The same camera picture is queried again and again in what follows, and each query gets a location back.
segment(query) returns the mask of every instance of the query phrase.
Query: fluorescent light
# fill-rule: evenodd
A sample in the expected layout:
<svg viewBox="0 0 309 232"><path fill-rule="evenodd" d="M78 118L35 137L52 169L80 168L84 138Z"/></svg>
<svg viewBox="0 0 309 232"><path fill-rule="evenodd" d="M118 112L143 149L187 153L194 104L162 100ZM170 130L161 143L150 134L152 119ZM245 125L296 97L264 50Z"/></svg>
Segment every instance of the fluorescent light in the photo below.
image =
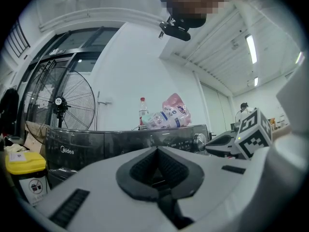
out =
<svg viewBox="0 0 309 232"><path fill-rule="evenodd" d="M299 53L299 55L298 55L298 57L297 57L297 60L296 60L295 64L297 64L297 63L299 62L300 57L301 57L302 54L303 54L302 52Z"/></svg>
<svg viewBox="0 0 309 232"><path fill-rule="evenodd" d="M256 77L256 78L254 79L254 86L257 86L258 83L259 83L259 78Z"/></svg>
<svg viewBox="0 0 309 232"><path fill-rule="evenodd" d="M255 64L257 62L257 58L256 58L256 51L255 51L253 36L249 34L245 38L246 38L248 46L249 46L249 50L250 50L250 54L251 54L251 58L252 58L252 64Z"/></svg>

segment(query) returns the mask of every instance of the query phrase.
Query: midea logo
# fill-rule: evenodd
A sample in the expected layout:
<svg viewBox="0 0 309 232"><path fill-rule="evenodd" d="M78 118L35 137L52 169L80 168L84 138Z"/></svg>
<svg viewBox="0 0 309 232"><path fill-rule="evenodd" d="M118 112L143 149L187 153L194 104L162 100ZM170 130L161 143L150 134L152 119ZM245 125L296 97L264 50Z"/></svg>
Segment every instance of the midea logo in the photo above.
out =
<svg viewBox="0 0 309 232"><path fill-rule="evenodd" d="M73 150L69 150L69 149L65 148L64 146L61 146L61 147L60 147L60 151L61 151L62 153L68 153L68 154L74 155L74 151L73 151Z"/></svg>

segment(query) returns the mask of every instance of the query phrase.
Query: yellow bin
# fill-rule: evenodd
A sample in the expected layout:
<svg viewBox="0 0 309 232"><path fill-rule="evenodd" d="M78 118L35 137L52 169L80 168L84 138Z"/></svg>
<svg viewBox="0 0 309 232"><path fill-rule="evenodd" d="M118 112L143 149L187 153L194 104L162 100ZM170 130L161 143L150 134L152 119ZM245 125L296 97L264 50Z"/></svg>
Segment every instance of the yellow bin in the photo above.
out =
<svg viewBox="0 0 309 232"><path fill-rule="evenodd" d="M21 196L31 205L37 205L50 191L46 177L46 161L39 153L8 153L5 167Z"/></svg>

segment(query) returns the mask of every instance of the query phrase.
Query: yellow bin lid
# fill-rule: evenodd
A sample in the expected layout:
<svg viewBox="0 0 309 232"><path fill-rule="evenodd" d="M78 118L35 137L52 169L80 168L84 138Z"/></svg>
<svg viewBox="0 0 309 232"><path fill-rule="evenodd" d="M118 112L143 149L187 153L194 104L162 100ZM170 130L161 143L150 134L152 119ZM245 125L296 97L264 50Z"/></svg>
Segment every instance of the yellow bin lid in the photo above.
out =
<svg viewBox="0 0 309 232"><path fill-rule="evenodd" d="M36 152L12 152L5 156L5 167L11 174L29 174L43 171L46 161Z"/></svg>

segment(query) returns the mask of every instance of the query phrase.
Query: standing fan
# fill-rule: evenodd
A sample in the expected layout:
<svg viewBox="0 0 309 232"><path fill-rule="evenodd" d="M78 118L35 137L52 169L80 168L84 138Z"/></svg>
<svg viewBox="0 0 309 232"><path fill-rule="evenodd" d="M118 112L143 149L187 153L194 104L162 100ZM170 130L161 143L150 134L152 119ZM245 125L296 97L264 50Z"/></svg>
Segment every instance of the standing fan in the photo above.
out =
<svg viewBox="0 0 309 232"><path fill-rule="evenodd" d="M46 128L87 130L95 114L95 98L86 79L68 68L37 75L26 90L24 117L31 135L44 143Z"/></svg>

